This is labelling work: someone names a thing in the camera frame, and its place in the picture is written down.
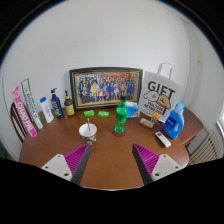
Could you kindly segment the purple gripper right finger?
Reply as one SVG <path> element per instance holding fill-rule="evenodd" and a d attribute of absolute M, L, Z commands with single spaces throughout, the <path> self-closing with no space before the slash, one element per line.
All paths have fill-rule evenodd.
<path fill-rule="evenodd" d="M 182 169 L 169 155 L 158 155 L 136 143 L 133 144 L 132 153 L 145 185 Z"/>

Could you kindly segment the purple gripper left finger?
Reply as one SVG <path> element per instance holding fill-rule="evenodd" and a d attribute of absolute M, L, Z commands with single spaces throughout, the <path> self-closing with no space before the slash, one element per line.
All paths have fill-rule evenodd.
<path fill-rule="evenodd" d="M 56 154 L 42 169 L 79 185 L 90 155 L 91 145 L 85 144 L 66 155 Z"/>

